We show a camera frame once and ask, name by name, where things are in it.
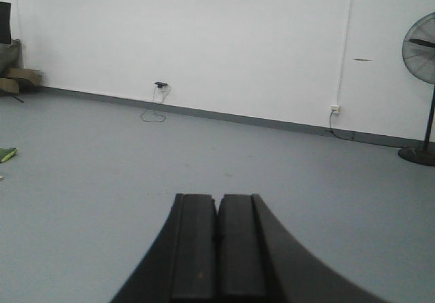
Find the white wall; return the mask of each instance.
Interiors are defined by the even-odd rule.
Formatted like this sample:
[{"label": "white wall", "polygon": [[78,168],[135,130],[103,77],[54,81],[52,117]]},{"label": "white wall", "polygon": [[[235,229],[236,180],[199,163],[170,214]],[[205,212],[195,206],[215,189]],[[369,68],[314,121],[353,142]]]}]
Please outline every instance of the white wall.
[{"label": "white wall", "polygon": [[339,100],[343,114],[334,121],[341,128],[424,138],[434,87],[408,72],[401,50],[410,27],[433,11],[435,0],[353,0]]},{"label": "white wall", "polygon": [[[431,86],[402,63],[435,0],[19,0],[24,59],[51,87],[422,139]],[[372,59],[362,63],[354,58]],[[341,64],[344,63],[341,82]]]}]

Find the baseboard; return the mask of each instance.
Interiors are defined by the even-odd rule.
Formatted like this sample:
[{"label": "baseboard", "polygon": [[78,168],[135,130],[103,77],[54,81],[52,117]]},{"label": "baseboard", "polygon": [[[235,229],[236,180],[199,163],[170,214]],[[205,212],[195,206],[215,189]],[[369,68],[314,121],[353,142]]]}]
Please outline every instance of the baseboard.
[{"label": "baseboard", "polygon": [[[104,103],[114,103],[119,105],[128,105],[132,107],[150,108],[153,104],[146,101],[139,101],[135,99],[125,99],[102,94],[90,94],[87,92],[63,90],[57,88],[45,87],[44,92],[61,94],[65,96],[73,96],[75,98],[88,99],[93,101],[100,101]],[[267,120],[264,118],[252,118],[248,116],[234,115],[228,113],[218,113],[215,111],[205,111],[202,109],[193,109],[172,105],[159,105],[159,111],[167,113],[175,113],[179,115],[194,116],[197,118],[209,118],[211,120],[220,120],[233,123],[241,123],[253,126],[261,126],[264,128],[274,128],[277,130],[286,130],[292,132],[308,133],[310,135],[321,135],[323,137],[333,137],[329,128],[321,126],[312,126],[307,124],[299,124],[292,122],[282,122],[275,120]],[[373,145],[386,145],[394,147],[421,147],[423,141],[415,139],[406,139],[400,137],[390,137],[387,135],[376,135],[373,133],[358,132],[352,130],[334,129],[334,134],[352,141],[370,143]],[[435,150],[435,143],[430,143],[430,149]]]}]

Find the power cord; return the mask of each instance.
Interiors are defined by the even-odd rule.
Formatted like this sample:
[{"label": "power cord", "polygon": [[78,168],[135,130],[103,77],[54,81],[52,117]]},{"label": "power cord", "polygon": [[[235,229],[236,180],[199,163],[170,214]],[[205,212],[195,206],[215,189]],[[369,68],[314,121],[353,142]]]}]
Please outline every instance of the power cord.
[{"label": "power cord", "polygon": [[[150,108],[147,108],[147,109],[146,109],[146,110],[141,114],[141,119],[142,119],[144,122],[147,122],[147,123],[162,123],[162,122],[164,122],[164,121],[166,120],[166,116],[161,115],[161,114],[157,114],[157,113],[156,113],[156,106],[159,106],[159,105],[163,104],[164,100],[166,99],[166,97],[168,97],[169,93],[171,92],[171,86],[170,86],[170,85],[166,85],[165,87],[167,87],[167,90],[165,89],[164,94],[163,94],[163,98],[162,98],[161,102],[159,102],[159,103],[155,103],[155,102],[154,102],[155,99],[156,99],[156,91],[157,91],[157,89],[159,89],[159,87],[156,86],[156,87],[154,88],[154,92],[153,92],[153,94],[152,94],[152,106],[151,106]],[[147,113],[151,108],[152,108],[152,114],[153,114],[153,116],[157,116],[157,117],[159,117],[159,118],[161,118],[161,119],[156,120],[156,121],[153,121],[153,120],[148,120],[148,119],[145,118],[146,113]]]},{"label": "power cord", "polygon": [[24,104],[24,101],[19,99],[17,96],[14,96],[11,92],[8,92],[8,91],[3,90],[3,89],[0,89],[0,92],[4,93],[6,96],[12,97],[13,99],[16,99],[17,101],[20,101],[21,103]]},{"label": "power cord", "polygon": [[[358,143],[365,143],[365,144],[367,144],[367,145],[380,145],[380,144],[378,144],[378,143],[373,143],[373,142],[358,141],[358,140],[355,140],[355,139],[346,139],[346,138],[342,138],[342,137],[336,135],[336,134],[334,133],[334,130],[332,129],[332,126],[331,126],[331,117],[332,117],[332,114],[333,114],[333,113],[334,113],[334,112],[331,111],[331,114],[329,115],[329,130],[326,131],[326,132],[329,132],[331,135],[333,135],[333,136],[336,137],[337,139],[341,139],[341,140],[345,140],[345,141],[352,141],[352,142],[358,142]],[[398,149],[407,148],[407,147],[399,147],[399,146],[395,146],[395,145],[380,145],[380,146],[381,146],[381,147],[389,147],[389,148],[398,148]]]}]

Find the small black device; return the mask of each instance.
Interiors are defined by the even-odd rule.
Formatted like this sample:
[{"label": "small black device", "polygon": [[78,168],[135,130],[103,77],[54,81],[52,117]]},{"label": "small black device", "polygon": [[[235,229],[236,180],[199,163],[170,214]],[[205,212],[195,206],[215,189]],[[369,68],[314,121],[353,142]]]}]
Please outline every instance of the small black device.
[{"label": "small black device", "polygon": [[11,3],[0,2],[0,43],[11,44]]},{"label": "small black device", "polygon": [[157,88],[161,89],[165,86],[167,86],[168,84],[164,83],[164,82],[154,82],[154,84],[157,85]]}]

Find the floor fan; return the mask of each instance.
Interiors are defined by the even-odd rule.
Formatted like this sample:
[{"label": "floor fan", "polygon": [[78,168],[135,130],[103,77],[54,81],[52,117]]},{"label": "floor fan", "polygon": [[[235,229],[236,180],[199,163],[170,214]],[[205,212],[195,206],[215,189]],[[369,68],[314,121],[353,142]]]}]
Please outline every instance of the floor fan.
[{"label": "floor fan", "polygon": [[402,57],[408,70],[420,80],[434,85],[428,126],[421,149],[399,150],[401,158],[420,165],[435,166],[435,153],[429,151],[429,139],[435,112],[435,12],[418,20],[409,29],[402,45]]}]

